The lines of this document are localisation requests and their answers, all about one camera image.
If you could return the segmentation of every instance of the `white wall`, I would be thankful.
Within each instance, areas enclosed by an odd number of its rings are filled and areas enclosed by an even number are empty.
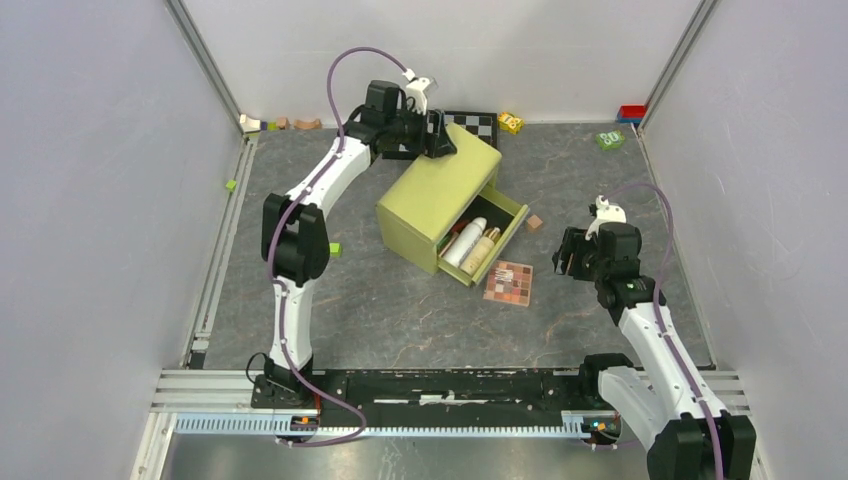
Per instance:
[[[848,472],[846,16],[841,0],[719,3],[646,127],[776,480]]]
[[[244,113],[331,119],[327,69],[354,46],[383,48],[434,76],[434,106],[513,110],[528,120],[609,120],[644,103],[698,0],[185,0]],[[336,74],[343,115],[378,58]]]
[[[0,106],[0,478],[128,478],[239,136],[155,0],[0,2]]]

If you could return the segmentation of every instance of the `gray tabletop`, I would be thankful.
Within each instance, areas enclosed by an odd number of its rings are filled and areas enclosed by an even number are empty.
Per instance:
[[[594,135],[621,129],[627,141],[601,151]],[[260,257],[262,202],[284,194],[323,158],[334,131],[263,132],[210,339],[206,369],[244,368],[267,352],[274,300]],[[650,181],[635,136],[616,124],[528,125],[501,132],[498,190],[530,206],[545,223],[523,227],[502,259],[534,267],[529,307],[483,299],[447,274],[431,276],[386,249],[375,204],[407,163],[378,160],[360,175],[327,216],[331,241],[343,246],[318,280],[312,340],[316,368],[569,367],[590,353],[633,349],[595,299],[591,283],[555,275],[551,254],[567,226],[591,222],[587,205],[598,194]],[[616,199],[643,235],[643,273],[655,276],[667,239],[659,203],[650,191]],[[711,363],[680,267],[670,263],[663,292],[683,343],[698,365]]]

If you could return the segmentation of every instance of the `green number block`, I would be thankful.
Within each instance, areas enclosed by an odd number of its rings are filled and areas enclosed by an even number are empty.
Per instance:
[[[615,130],[609,133],[599,133],[595,135],[595,141],[601,146],[601,150],[610,150],[618,148],[624,143],[624,135],[620,130]]]

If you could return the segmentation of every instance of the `wooden block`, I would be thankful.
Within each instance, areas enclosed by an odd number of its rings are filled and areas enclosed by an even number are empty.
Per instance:
[[[540,228],[542,228],[542,219],[537,217],[536,215],[532,215],[527,219],[527,230],[530,233],[535,233]]]
[[[321,120],[315,119],[311,122],[305,122],[303,120],[295,120],[294,128],[298,130],[314,130],[316,128],[321,128]]]

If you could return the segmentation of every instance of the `open drawer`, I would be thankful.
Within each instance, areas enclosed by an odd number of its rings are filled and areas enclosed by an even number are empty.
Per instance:
[[[438,257],[438,267],[449,275],[467,286],[477,285],[480,279],[485,277],[492,267],[492,263],[501,254],[506,244],[515,235],[516,230],[527,216],[527,205],[520,205],[515,200],[505,196],[501,192],[486,184],[480,193],[471,201],[468,208],[459,216],[459,220],[473,220],[476,217],[484,217],[487,221],[486,228],[498,227],[501,229],[501,238],[495,242],[495,246],[480,264],[480,268],[474,275],[468,275],[457,267],[445,262]]]

